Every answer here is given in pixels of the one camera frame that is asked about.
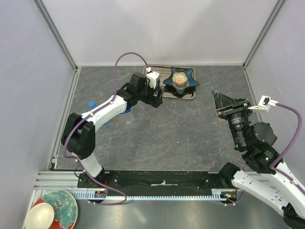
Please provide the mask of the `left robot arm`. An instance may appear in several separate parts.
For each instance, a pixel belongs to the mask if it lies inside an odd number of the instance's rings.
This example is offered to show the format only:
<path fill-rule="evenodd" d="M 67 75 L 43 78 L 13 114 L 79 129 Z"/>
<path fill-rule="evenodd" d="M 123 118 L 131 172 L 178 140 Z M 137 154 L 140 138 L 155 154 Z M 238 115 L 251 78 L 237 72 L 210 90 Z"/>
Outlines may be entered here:
<path fill-rule="evenodd" d="M 103 167 L 94 154 L 96 132 L 115 116 L 137 105 L 139 101 L 154 108 L 159 107 L 163 103 L 160 78 L 156 71 L 147 74 L 134 73 L 130 81 L 106 102 L 83 114 L 72 113 L 68 116 L 61 144 L 89 173 L 88 182 L 93 187 L 101 187 L 105 181 L 101 173 Z"/>

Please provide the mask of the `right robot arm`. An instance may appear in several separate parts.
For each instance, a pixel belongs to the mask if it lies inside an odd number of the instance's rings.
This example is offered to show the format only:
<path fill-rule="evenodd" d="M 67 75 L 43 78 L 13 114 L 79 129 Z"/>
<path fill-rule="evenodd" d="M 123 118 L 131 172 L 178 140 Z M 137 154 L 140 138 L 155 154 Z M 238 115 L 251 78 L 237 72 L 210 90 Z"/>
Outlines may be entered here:
<path fill-rule="evenodd" d="M 295 143 L 302 127 L 302 117 L 295 109 L 263 95 L 258 105 L 252 106 L 244 98 L 231 98 L 212 90 L 214 107 L 219 118 L 228 121 L 236 151 L 242 152 L 242 159 L 254 172 L 266 178 L 275 186 L 272 189 L 251 178 L 242 169 L 227 163 L 218 173 L 218 182 L 222 187 L 233 186 L 261 200 L 283 217 L 291 229 L 305 227 L 305 187 L 293 175 L 284 155 Z M 251 124 L 249 117 L 253 112 L 268 112 L 272 106 L 278 106 L 294 112 L 298 118 L 297 129 L 290 143 L 282 153 L 273 145 L 277 141 L 269 123 Z"/>

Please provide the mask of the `blue tinted plastic bottle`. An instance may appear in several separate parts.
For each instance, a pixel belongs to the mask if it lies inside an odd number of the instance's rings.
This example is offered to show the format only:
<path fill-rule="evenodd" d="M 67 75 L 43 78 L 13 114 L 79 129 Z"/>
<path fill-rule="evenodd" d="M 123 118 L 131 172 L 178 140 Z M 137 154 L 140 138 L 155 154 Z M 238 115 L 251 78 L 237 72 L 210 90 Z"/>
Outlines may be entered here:
<path fill-rule="evenodd" d="M 89 106 L 90 109 L 94 109 L 94 108 L 97 107 L 97 104 L 96 104 L 95 101 L 89 101 L 89 102 L 88 102 L 88 106 Z M 106 128 L 107 126 L 108 126 L 108 122 L 106 122 L 106 123 L 104 123 L 104 124 L 102 125 L 103 128 Z"/>

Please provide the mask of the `labelled clear water bottle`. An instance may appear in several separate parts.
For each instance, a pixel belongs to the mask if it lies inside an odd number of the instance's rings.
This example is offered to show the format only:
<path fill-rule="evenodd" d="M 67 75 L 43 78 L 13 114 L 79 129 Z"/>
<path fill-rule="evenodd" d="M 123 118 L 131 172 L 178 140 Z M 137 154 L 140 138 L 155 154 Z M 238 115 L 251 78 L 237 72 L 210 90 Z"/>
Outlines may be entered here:
<path fill-rule="evenodd" d="M 131 108 L 127 109 L 126 111 L 123 112 L 123 114 L 127 114 L 131 111 Z"/>

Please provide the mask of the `blue bottle cap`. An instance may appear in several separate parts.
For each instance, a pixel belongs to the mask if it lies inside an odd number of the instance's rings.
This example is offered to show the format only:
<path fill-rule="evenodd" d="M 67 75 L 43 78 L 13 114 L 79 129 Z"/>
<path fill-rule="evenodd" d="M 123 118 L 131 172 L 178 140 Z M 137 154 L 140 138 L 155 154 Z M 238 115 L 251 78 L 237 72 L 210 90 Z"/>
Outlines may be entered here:
<path fill-rule="evenodd" d="M 96 107 L 96 102 L 95 101 L 89 101 L 88 106 L 93 109 Z"/>

